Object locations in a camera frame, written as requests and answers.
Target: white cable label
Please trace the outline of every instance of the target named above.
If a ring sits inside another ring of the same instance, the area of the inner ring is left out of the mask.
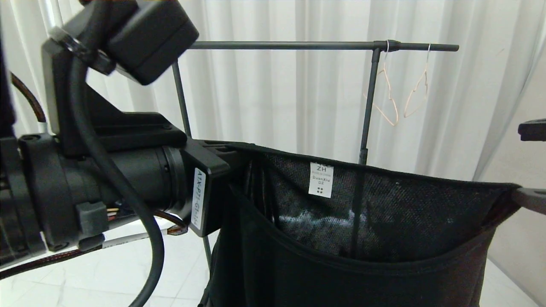
[[[196,167],[195,176],[193,177],[192,224],[199,230],[201,230],[201,220],[203,218],[205,180],[206,174]]]
[[[331,198],[333,180],[333,166],[311,162],[311,174],[309,176],[309,194]]]

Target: garment tag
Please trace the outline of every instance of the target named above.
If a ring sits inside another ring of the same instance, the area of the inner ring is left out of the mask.
[[[203,218],[205,180],[206,174],[196,167],[195,176],[193,177],[192,224],[199,230],[201,230],[201,220]]]
[[[311,162],[311,174],[309,176],[309,194],[332,197],[332,181],[334,180],[334,167]]]

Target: vertical rack pole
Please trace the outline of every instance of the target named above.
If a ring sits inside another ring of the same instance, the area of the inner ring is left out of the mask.
[[[180,112],[182,112],[182,123],[184,124],[184,132],[189,138],[191,138],[192,130],[189,126],[188,109],[186,107],[186,99],[184,97],[184,88],[182,87],[182,77],[180,76],[180,67],[178,67],[178,61],[173,63],[172,68],[174,74],[174,84],[176,86],[176,94],[178,95],[178,103],[180,104]],[[212,253],[210,251],[210,242],[208,236],[203,237],[203,246],[205,247],[206,261],[209,265],[210,270]]]
[[[373,106],[373,94],[375,92],[375,83],[377,81],[377,69],[379,67],[379,58],[381,56],[381,49],[376,48],[373,50],[372,55],[372,68],[370,71],[370,83],[368,84],[368,94],[366,98],[366,113],[364,114],[364,126],[362,128],[362,139],[360,141],[360,155],[358,158],[358,164],[365,165],[368,158],[368,149],[366,148],[368,143],[368,133],[370,131],[370,120],[372,116]]]

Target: clothing rack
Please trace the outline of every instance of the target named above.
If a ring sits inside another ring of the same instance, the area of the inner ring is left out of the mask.
[[[376,40],[374,42],[234,42],[234,41],[209,41],[195,42],[190,49],[196,50],[373,50],[372,65],[370,69],[370,82],[366,95],[366,111],[364,114],[364,125],[362,128],[362,139],[360,141],[360,154],[358,163],[366,164],[368,149],[368,133],[370,130],[370,119],[373,106],[373,95],[377,81],[377,70],[381,52],[394,52],[399,50],[420,50],[420,51],[458,51],[459,45],[449,44],[422,44],[422,43],[401,43],[396,40]],[[184,98],[182,79],[178,62],[173,63],[176,93],[182,112],[184,131],[192,137],[189,126],[188,110]],[[208,237],[203,237],[207,262],[211,264],[211,250]]]

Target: white wall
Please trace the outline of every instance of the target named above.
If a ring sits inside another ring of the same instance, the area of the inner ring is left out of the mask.
[[[546,188],[546,142],[522,142],[518,134],[518,124],[545,117],[546,50],[543,50],[523,100],[481,180]],[[498,228],[489,257],[546,305],[546,216],[519,210]]]

